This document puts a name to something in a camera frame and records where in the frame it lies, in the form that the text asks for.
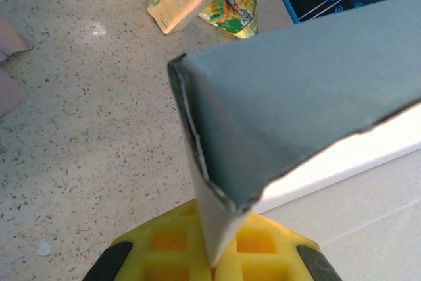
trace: cardboard box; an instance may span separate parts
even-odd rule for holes
[[[419,11],[384,1],[168,65],[211,265],[273,181],[421,100]]]

